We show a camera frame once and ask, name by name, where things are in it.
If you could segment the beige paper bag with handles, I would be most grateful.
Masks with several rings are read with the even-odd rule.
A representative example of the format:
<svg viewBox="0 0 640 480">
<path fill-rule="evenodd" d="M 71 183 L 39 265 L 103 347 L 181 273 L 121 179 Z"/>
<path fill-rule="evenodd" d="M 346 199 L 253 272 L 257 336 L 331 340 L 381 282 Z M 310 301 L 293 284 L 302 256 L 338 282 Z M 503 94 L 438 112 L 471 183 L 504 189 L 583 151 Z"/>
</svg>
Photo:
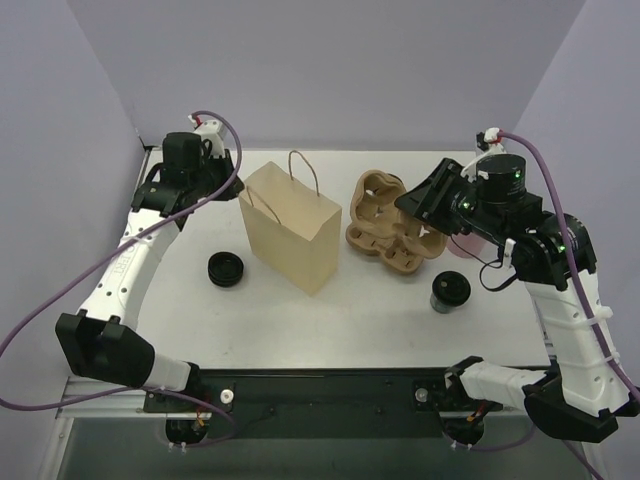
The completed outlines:
<svg viewBox="0 0 640 480">
<path fill-rule="evenodd" d="M 308 187 L 287 168 L 268 162 L 244 181 L 239 204 L 252 253 L 308 295 L 319 292 L 336 272 L 342 207 L 326 197 L 318 178 Z"/>
</svg>

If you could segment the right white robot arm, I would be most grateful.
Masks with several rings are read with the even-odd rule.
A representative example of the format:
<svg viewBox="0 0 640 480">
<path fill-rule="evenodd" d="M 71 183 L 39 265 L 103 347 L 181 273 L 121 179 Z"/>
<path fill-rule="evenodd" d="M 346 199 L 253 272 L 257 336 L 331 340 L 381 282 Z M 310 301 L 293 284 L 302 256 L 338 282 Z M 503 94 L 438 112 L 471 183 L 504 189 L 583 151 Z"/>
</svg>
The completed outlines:
<svg viewBox="0 0 640 480">
<path fill-rule="evenodd" d="M 600 443 L 620 416 L 636 416 L 639 402 L 611 366 L 617 353 L 600 302 L 596 257 L 586 227 L 543 208 L 527 191 L 526 161 L 514 154 L 480 160 L 474 179 L 443 159 L 396 207 L 447 236 L 473 233 L 496 246 L 505 267 L 524 284 L 555 359 L 546 371 L 491 364 L 471 356 L 445 374 L 446 401 L 474 400 L 523 410 L 546 435 Z"/>
</svg>

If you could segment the stack of black cup lids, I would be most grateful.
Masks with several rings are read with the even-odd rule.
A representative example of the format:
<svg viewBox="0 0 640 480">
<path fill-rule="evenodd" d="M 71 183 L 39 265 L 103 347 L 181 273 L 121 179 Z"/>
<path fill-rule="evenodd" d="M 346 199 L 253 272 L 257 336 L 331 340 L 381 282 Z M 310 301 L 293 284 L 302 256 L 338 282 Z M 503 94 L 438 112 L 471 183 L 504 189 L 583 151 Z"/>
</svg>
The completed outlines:
<svg viewBox="0 0 640 480">
<path fill-rule="evenodd" d="M 221 288 L 231 288 L 242 280 L 244 262 L 235 253 L 216 252 L 208 260 L 207 274 L 214 285 Z"/>
</svg>

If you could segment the black cup lid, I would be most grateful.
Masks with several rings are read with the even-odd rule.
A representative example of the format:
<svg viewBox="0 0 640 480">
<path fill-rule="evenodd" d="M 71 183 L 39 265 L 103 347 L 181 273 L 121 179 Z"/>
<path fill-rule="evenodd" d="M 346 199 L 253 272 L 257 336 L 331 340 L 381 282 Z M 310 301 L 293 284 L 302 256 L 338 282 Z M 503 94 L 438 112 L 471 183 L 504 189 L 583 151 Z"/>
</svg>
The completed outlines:
<svg viewBox="0 0 640 480">
<path fill-rule="evenodd" d="M 432 293 L 448 302 L 460 302 L 463 305 L 471 296 L 471 284 L 460 272 L 443 271 L 434 278 Z"/>
</svg>

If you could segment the pink cylindrical utensil holder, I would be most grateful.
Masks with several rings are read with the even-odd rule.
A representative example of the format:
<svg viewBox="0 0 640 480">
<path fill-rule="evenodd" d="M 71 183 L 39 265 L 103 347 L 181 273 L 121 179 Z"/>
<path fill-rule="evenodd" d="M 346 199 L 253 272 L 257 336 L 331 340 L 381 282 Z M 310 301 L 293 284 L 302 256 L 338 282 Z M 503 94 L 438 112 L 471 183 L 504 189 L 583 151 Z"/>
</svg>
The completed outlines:
<svg viewBox="0 0 640 480">
<path fill-rule="evenodd" d="M 475 234 L 453 235 L 448 239 L 447 248 L 460 258 L 479 256 L 485 246 L 485 240 Z"/>
</svg>

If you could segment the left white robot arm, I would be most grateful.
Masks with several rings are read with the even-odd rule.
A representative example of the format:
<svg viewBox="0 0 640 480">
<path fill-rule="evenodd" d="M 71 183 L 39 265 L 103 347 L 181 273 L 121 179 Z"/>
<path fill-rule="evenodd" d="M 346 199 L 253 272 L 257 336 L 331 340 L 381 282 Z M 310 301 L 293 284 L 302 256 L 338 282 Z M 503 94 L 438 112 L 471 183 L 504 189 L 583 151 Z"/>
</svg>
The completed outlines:
<svg viewBox="0 0 640 480">
<path fill-rule="evenodd" d="M 137 332 L 139 313 L 158 266 L 195 206 L 207 197 L 236 198 L 244 185 L 223 143 L 222 126 L 171 132 L 162 159 L 136 189 L 118 253 L 75 314 L 55 333 L 73 374 L 131 388 L 167 390 L 190 411 L 201 403 L 197 365 L 158 353 Z"/>
</svg>

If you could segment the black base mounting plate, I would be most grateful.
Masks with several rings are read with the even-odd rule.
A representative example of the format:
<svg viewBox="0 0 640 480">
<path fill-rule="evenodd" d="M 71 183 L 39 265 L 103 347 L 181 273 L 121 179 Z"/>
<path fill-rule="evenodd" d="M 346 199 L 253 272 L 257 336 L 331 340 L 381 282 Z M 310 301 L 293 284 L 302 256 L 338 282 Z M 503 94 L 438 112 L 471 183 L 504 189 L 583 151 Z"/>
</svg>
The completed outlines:
<svg viewBox="0 0 640 480">
<path fill-rule="evenodd" d="M 442 368 L 205 369 L 197 398 L 233 418 L 163 394 L 146 413 L 172 433 L 214 440 L 414 439 L 448 435 L 476 444 L 498 405 L 448 390 Z"/>
</svg>

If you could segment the brown cardboard cup carrier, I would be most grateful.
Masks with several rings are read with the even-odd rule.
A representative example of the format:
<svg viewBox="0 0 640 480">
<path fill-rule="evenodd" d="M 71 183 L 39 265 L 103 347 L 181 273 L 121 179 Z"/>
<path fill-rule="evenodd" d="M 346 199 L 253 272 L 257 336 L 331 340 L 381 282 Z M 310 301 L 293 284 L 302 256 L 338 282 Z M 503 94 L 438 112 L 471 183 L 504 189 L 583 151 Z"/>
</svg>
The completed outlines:
<svg viewBox="0 0 640 480">
<path fill-rule="evenodd" d="M 376 258 L 398 275 L 416 273 L 424 258 L 411 253 L 398 238 L 379 238 L 350 224 L 345 232 L 349 246 L 362 255 Z"/>
<path fill-rule="evenodd" d="M 351 224 L 379 238 L 398 238 L 406 249 L 424 259 L 439 257 L 447 237 L 395 207 L 395 200 L 404 193 L 404 183 L 395 175 L 381 170 L 363 173 L 349 207 Z"/>
</svg>

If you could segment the dark translucent cup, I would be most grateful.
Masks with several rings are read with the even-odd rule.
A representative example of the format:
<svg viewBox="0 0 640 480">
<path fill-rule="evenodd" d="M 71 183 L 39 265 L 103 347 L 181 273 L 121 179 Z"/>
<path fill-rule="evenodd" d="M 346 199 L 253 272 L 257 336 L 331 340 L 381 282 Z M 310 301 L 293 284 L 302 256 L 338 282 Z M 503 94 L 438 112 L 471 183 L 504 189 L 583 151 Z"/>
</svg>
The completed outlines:
<svg viewBox="0 0 640 480">
<path fill-rule="evenodd" d="M 439 314 L 450 314 L 453 311 L 459 309 L 462 304 L 460 302 L 448 302 L 446 299 L 432 293 L 430 296 L 431 308 Z"/>
</svg>

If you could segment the aluminium frame rail front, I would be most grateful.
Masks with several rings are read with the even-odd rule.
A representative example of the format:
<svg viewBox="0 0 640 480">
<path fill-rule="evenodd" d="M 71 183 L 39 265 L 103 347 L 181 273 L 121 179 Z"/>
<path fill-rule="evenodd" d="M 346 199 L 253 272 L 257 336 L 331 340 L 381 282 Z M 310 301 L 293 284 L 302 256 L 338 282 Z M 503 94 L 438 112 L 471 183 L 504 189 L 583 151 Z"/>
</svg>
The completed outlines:
<svg viewBox="0 0 640 480">
<path fill-rule="evenodd" d="M 400 407 L 462 412 L 480 401 L 438 368 L 391 369 L 231 369 L 201 370 L 181 391 L 167 387 L 106 386 L 85 378 L 68 381 L 66 409 L 106 412 L 124 409 L 131 400 L 146 413 L 186 414 L 215 406 L 227 413 L 242 406 L 335 407 L 340 411 Z"/>
</svg>

